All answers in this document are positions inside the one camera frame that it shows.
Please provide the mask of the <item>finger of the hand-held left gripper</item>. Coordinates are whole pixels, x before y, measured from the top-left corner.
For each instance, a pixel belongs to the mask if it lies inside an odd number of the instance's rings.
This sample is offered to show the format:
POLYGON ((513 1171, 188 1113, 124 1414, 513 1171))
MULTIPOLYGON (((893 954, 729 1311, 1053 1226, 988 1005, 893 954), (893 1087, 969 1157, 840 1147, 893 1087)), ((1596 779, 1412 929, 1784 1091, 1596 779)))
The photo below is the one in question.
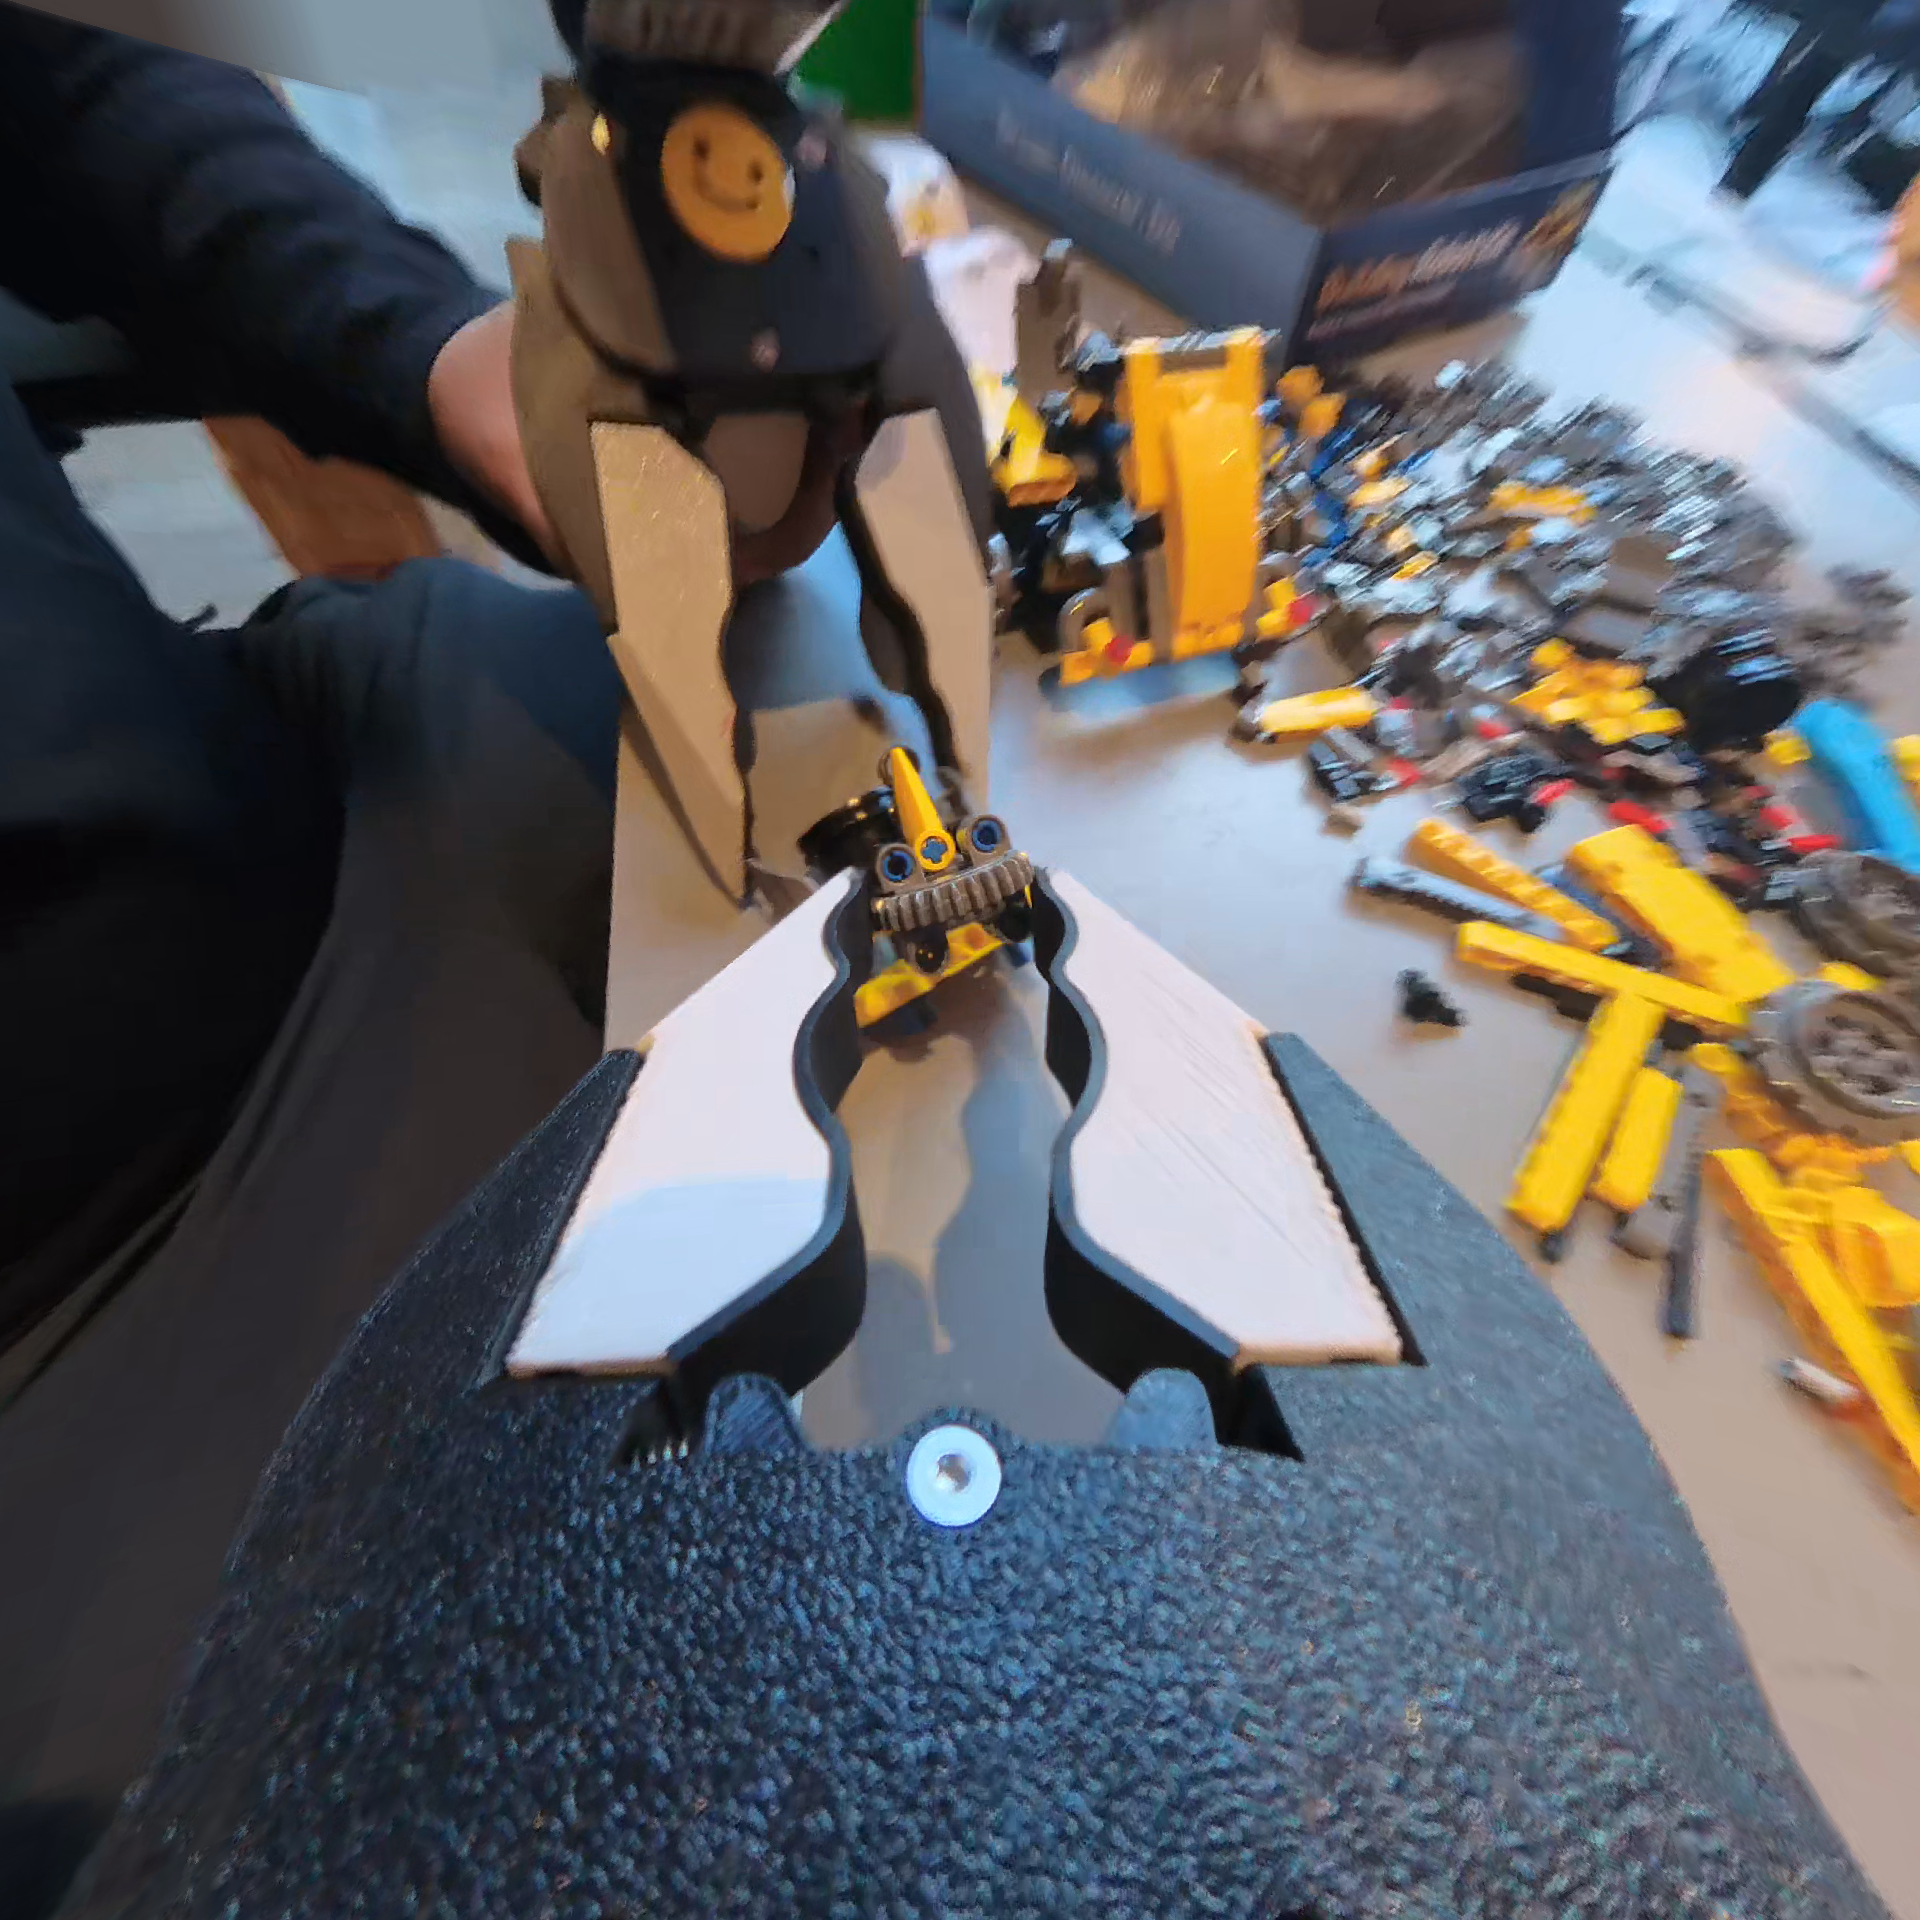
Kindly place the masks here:
POLYGON ((594 421, 588 444, 613 591, 613 655, 713 884, 752 893, 752 803, 724 649, 733 613, 724 480, 656 424, 594 421))
POLYGON ((879 683, 961 803, 992 786, 996 597, 939 413, 882 419, 835 481, 879 683))

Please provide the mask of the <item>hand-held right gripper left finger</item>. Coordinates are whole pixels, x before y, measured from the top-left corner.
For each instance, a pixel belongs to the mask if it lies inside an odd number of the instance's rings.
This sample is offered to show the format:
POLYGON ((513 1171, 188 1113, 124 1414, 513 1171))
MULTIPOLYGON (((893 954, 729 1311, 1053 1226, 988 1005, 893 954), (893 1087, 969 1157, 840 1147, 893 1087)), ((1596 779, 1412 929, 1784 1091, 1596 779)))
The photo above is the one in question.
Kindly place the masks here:
POLYGON ((803 1394, 850 1346, 867 1251, 838 1109, 868 886, 829 879, 647 1035, 506 1351, 513 1380, 735 1375, 803 1394))

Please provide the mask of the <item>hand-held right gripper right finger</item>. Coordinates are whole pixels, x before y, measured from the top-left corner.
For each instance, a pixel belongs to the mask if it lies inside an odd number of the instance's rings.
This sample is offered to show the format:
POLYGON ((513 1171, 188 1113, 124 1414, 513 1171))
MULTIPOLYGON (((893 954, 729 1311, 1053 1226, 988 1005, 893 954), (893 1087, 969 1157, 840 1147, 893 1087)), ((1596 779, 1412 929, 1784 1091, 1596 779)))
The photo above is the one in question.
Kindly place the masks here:
POLYGON ((1050 1153, 1042 1302, 1121 1394, 1183 1373, 1274 1413, 1274 1372, 1406 1362, 1376 1263, 1260 1021, 1059 870, 1035 877, 1050 1153))

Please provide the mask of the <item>yellow black scoop brick assembly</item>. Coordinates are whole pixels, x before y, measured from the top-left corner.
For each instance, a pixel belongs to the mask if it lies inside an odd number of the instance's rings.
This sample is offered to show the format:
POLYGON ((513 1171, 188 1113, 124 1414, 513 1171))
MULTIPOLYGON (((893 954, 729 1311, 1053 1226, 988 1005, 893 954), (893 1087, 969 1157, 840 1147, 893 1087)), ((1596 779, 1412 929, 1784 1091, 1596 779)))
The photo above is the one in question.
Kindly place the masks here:
MULTIPOLYGON (((803 879, 818 886, 849 871, 877 877, 882 857, 893 845, 906 845, 897 794, 890 786, 877 786, 823 813, 799 836, 803 879)), ((933 970, 922 965, 931 954, 926 929, 893 932, 877 926, 873 971, 854 996, 859 1024, 879 1037, 900 1037, 909 1027, 926 1028, 933 1024, 931 999, 948 982, 998 961, 1027 965, 1032 937, 1031 899, 1032 891, 1027 887, 1000 902, 985 918, 941 924, 946 944, 941 965, 933 970)))

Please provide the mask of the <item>grey gear brick assembly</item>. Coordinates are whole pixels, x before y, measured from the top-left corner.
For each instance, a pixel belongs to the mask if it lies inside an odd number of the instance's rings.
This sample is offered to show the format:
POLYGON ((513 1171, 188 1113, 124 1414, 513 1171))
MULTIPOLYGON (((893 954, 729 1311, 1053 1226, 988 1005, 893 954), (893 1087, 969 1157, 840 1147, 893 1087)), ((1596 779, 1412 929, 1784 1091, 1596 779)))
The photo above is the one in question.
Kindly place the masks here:
POLYGON ((917 979, 953 971, 965 944, 1021 946, 1032 918, 1032 860, 1007 819, 967 810, 908 746, 879 763, 879 828, 863 854, 879 937, 917 979))

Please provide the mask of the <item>grey desk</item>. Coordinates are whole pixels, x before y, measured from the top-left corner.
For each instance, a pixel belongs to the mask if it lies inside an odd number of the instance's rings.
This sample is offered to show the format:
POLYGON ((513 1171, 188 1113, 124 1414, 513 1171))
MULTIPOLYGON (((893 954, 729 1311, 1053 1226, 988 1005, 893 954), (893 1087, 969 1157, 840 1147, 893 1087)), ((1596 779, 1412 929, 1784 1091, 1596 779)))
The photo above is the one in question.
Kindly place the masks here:
MULTIPOLYGON (((1596 226, 1515 318, 1388 354, 1426 378, 1500 354, 1553 403, 1642 414, 1665 444, 1743 468, 1795 528, 1811 586, 1831 565, 1916 591, 1916 481, 1869 452, 1916 436, 1916 342, 1803 263, 1858 268, 1806 169, 1754 208, 1709 198, 1684 124, 1629 141, 1596 226)), ((1447 924, 1355 899, 1363 853, 1398 853, 1433 810, 1410 790, 1325 826, 1296 757, 1232 737, 1233 675, 1047 692, 1013 636, 996 662, 993 806, 1266 1028, 1303 1037, 1512 1245, 1520 1147, 1576 1028, 1538 996, 1452 961, 1447 924), (1415 967, 1458 1030, 1398 1017, 1415 967)), ((1056 1340, 1038 1292, 1042 1162, 1059 1092, 1042 988, 965 978, 934 1022, 860 1070, 842 1114, 873 1264, 857 1346, 803 1398, 822 1447, 854 1448, 946 1409, 1037 1442, 1099 1437, 1115 1396, 1056 1340)), ((1800 1340, 1718 1208, 1701 1219, 1696 1333, 1662 1330, 1660 1270, 1584 1212, 1537 1275, 1572 1311, 1668 1463, 1798 1760, 1886 1905, 1916 1916, 1916 1519, 1858 1433, 1778 1373, 1800 1340)))

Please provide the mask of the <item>person's left hand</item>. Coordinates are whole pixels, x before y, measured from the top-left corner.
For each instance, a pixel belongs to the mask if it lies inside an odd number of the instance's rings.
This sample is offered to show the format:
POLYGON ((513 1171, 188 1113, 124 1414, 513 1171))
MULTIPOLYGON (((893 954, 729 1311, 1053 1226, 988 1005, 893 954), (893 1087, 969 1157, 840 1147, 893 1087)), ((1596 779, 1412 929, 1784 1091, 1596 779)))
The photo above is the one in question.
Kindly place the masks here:
POLYGON ((515 307, 496 303, 439 348, 427 401, 445 457, 496 517, 538 553, 557 579, 573 576, 540 497, 521 434, 513 390, 515 307))

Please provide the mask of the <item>yellow black brick vehicle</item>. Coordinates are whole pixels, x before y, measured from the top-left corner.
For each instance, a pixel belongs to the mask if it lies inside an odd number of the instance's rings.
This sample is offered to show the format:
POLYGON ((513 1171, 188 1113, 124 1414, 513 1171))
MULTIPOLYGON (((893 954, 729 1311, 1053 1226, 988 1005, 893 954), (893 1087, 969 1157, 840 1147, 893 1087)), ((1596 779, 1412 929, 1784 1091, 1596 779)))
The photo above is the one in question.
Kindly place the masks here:
POLYGON ((1193 661, 1239 686, 1321 599, 1265 548, 1266 378, 1278 337, 1083 338, 1037 400, 984 382, 1005 622, 1063 691, 1193 661))

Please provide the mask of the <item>wooden beam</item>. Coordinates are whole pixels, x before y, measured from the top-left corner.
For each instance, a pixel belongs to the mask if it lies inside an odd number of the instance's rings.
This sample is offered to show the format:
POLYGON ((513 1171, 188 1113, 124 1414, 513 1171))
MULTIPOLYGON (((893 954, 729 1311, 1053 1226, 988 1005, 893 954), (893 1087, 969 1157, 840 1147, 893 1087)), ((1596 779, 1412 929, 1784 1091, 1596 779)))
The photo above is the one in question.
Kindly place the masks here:
POLYGON ((420 497, 371 468, 316 459, 263 419, 203 421, 216 457, 295 579, 377 583, 445 555, 420 497))

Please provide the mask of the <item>person's grey pants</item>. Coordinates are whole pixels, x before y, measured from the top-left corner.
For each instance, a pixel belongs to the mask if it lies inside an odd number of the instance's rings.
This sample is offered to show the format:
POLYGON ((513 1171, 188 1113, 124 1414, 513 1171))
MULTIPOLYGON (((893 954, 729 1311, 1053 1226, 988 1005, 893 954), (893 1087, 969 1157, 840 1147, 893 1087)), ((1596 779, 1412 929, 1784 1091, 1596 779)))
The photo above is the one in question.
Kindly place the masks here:
POLYGON ((5 1848, 108 1823, 312 1387, 601 1052, 622 695, 585 597, 422 561, 222 634, 339 874, 204 1164, 5 1342, 5 1848))

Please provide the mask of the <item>dark blue cardboard kit box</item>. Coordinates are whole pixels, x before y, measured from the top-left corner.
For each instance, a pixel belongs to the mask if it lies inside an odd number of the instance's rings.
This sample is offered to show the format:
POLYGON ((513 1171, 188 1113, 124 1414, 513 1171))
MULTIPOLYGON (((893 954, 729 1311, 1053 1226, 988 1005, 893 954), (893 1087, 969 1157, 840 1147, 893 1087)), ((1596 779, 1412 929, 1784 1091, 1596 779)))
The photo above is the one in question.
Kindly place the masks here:
POLYGON ((1553 283, 1623 40, 1611 2, 926 5, 922 126, 1173 316, 1330 368, 1553 283))

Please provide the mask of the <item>pile of small brick parts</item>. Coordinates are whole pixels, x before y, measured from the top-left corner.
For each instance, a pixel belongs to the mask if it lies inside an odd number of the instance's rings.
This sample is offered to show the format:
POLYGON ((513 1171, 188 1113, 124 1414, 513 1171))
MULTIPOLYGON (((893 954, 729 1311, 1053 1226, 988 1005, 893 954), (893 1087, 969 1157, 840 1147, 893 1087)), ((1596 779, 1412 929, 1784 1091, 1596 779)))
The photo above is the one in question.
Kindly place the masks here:
POLYGON ((1743 468, 1606 401, 1558 406, 1500 362, 1424 385, 1299 368, 1266 416, 1266 553, 1324 608, 1237 684, 1237 741, 1299 748, 1349 832, 1363 803, 1431 790, 1355 889, 1447 921, 1463 965, 1584 1022, 1507 1216, 1553 1258, 1579 1214, 1606 1214, 1662 1273, 1668 1340, 1691 1342, 1712 1200, 1800 1339, 1784 1384, 1916 1509, 1916 1202, 1894 1192, 1916 1140, 1795 1129, 1741 1049, 1778 990, 1916 1009, 1916 974, 1831 960, 1795 923, 1793 874, 1851 848, 1793 717, 1698 755, 1645 684, 1660 654, 1758 630, 1803 704, 1852 704, 1905 636, 1904 583, 1834 567, 1808 593, 1795 531, 1743 468))

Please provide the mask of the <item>person's black top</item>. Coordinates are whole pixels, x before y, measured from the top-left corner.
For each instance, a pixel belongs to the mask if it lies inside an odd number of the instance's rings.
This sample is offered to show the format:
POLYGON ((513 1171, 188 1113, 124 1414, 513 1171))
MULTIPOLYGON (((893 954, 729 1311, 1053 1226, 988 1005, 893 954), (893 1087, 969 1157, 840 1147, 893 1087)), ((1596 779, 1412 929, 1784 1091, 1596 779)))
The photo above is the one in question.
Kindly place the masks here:
POLYGON ((3 1308, 35 1329, 204 1164, 313 960, 323 770, 3 416, 3 1308))

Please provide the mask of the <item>grey toy wheel hub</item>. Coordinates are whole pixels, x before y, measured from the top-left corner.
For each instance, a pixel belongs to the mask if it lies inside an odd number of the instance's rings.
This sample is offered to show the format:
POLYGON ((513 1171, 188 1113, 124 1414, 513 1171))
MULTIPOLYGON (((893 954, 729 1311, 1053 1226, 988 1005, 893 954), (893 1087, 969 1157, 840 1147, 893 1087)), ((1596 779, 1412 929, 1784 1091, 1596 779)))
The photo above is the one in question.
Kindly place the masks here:
POLYGON ((1790 877, 1790 913, 1831 960, 1877 975, 1918 970, 1918 876, 1883 854, 1814 854, 1790 877))
POLYGON ((1800 982, 1749 1006, 1741 1049, 1795 1129, 1861 1147, 1918 1137, 1907 996, 1800 982))

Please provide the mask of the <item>black rubber tire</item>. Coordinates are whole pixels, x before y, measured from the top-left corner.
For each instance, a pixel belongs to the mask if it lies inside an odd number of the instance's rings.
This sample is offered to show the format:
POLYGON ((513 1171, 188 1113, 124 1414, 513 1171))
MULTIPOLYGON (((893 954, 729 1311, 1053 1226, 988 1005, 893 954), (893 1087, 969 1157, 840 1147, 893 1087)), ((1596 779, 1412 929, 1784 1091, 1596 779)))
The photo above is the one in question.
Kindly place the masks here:
POLYGON ((1795 664, 1758 630, 1705 638, 1645 666, 1645 684, 1676 712, 1692 752, 1747 752, 1789 724, 1806 689, 1795 664))

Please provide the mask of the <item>blue curved brick piece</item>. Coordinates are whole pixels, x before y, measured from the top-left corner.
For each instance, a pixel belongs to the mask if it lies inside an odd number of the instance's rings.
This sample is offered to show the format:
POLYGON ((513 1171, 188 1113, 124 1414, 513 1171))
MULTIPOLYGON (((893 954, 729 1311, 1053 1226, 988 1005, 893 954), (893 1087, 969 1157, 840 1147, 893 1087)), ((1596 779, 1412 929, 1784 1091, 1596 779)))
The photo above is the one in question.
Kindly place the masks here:
POLYGON ((1843 842, 1916 877, 1918 803, 1874 721, 1852 704, 1811 699, 1793 716, 1793 732, 1837 808, 1843 842))

